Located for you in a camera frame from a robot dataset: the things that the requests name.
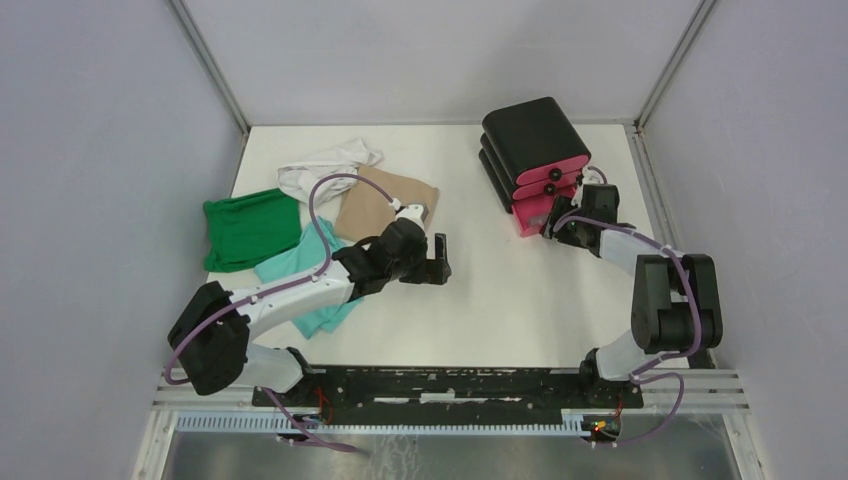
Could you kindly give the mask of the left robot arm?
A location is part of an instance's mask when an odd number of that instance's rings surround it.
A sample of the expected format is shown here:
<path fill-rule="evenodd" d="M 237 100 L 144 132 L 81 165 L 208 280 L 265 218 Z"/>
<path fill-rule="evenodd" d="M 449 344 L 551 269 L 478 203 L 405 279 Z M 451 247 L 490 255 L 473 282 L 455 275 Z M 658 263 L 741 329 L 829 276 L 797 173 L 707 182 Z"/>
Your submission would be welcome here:
<path fill-rule="evenodd" d="M 171 328 L 173 357 L 165 381 L 188 384 L 199 396 L 231 386 L 264 387 L 291 406 L 315 391 L 311 368 L 292 347 L 264 347 L 257 339 L 307 313 L 342 306 L 399 281 L 443 285 L 452 274 L 443 233 L 427 238 L 413 220 L 398 218 L 382 234 L 344 247 L 307 271 L 259 286 L 199 287 Z"/>

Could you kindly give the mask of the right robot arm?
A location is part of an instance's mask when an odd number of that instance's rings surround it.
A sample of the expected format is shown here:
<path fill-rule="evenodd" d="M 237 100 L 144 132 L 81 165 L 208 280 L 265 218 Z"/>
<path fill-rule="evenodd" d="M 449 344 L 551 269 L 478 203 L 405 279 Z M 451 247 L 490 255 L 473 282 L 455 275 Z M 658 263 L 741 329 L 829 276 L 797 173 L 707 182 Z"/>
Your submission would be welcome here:
<path fill-rule="evenodd" d="M 554 196 L 542 236 L 584 249 L 633 279 L 629 329 L 587 355 L 592 372 L 577 382 L 580 400 L 602 408 L 617 396 L 616 381 L 717 347 L 723 318 L 710 256 L 682 253 L 619 221 L 614 185 L 587 185 L 578 193 L 577 199 Z"/>

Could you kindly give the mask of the black pink drawer organizer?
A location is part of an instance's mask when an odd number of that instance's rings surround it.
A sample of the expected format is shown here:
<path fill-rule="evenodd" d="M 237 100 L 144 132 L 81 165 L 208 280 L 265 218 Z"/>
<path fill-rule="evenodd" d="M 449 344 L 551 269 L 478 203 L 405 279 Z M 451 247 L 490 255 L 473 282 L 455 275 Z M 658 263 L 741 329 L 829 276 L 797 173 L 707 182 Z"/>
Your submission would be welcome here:
<path fill-rule="evenodd" d="M 520 236 L 539 233 L 557 196 L 571 198 L 591 153 L 548 96 L 484 116 L 478 158 Z"/>

